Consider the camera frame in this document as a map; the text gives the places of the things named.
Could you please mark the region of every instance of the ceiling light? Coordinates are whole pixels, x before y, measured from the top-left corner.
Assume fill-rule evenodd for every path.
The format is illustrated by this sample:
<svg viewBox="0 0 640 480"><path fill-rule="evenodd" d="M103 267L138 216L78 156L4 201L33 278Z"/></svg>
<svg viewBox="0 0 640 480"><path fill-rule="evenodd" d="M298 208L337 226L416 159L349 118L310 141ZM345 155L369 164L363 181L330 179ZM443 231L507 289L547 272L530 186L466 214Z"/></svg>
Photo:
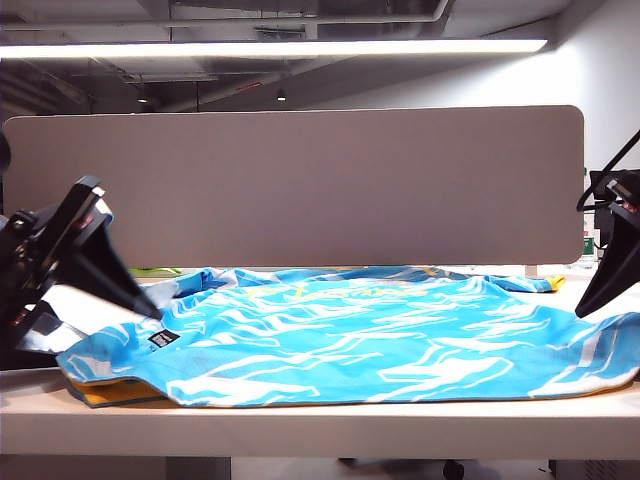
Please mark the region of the ceiling light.
<svg viewBox="0 0 640 480"><path fill-rule="evenodd" d="M317 57L456 53L533 53L546 40L383 40L361 42L218 42L4 45L0 58Z"/></svg>

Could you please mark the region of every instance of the black cable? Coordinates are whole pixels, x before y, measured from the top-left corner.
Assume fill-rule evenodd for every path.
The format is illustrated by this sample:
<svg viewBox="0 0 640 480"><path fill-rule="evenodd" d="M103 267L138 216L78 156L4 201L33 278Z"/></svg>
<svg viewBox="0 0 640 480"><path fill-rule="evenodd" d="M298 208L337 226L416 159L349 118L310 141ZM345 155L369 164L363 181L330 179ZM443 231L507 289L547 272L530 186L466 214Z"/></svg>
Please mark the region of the black cable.
<svg viewBox="0 0 640 480"><path fill-rule="evenodd" d="M640 130L638 130L636 134L633 137L631 137L631 139L629 139L629 141L624 145L624 147L620 149L620 151L616 154L616 156L613 157L611 161L607 163L607 165L602 169L598 177L594 179L593 182L591 182L591 185L589 185L589 188L585 190L585 192L582 194L582 196L578 200L578 204L576 205L576 210L578 210L579 212L584 212L588 207L591 207L591 205L585 206L585 203L587 201L587 198L589 198L589 195L593 193L595 186L600 184L600 182L605 177L605 175L609 173L613 169L613 167L615 167L618 164L618 162L620 162L620 160L622 160L622 158L627 153L629 153L629 150L631 150L634 147L634 145L638 143L638 141L640 141Z"/></svg>

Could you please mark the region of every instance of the partition board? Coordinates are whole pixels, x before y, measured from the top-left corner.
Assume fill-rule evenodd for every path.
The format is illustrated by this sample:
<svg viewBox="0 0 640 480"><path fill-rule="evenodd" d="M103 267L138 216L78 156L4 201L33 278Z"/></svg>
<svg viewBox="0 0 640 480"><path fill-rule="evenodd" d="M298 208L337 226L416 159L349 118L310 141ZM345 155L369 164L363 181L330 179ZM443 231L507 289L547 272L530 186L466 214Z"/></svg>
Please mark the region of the partition board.
<svg viewBox="0 0 640 480"><path fill-rule="evenodd" d="M19 117L5 209L100 177L131 266L568 263L568 106Z"/></svg>

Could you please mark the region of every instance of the white desk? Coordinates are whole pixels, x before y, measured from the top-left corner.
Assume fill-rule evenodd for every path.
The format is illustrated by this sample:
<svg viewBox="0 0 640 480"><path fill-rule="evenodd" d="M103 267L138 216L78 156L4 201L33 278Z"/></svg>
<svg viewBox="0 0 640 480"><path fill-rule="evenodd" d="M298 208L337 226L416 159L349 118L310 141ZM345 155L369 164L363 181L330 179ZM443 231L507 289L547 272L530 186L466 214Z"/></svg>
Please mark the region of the white desk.
<svg viewBox="0 0 640 480"><path fill-rule="evenodd" d="M572 281L538 297L573 308L585 286ZM639 306L635 287L605 312ZM57 370L0 380L5 454L640 459L640 382L550 401L92 410L67 393Z"/></svg>

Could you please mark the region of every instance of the garment label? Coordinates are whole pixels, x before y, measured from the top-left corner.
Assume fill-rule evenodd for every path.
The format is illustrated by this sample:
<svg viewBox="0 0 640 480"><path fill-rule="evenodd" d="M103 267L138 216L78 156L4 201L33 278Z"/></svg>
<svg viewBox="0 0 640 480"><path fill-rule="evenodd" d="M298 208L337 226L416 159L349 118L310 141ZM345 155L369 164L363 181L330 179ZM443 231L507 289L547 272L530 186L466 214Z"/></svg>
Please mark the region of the garment label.
<svg viewBox="0 0 640 480"><path fill-rule="evenodd" d="M169 330L162 330L151 335L149 337L149 340L151 340L159 347L166 347L178 338L180 338L180 335L178 335L177 333L170 332Z"/></svg>

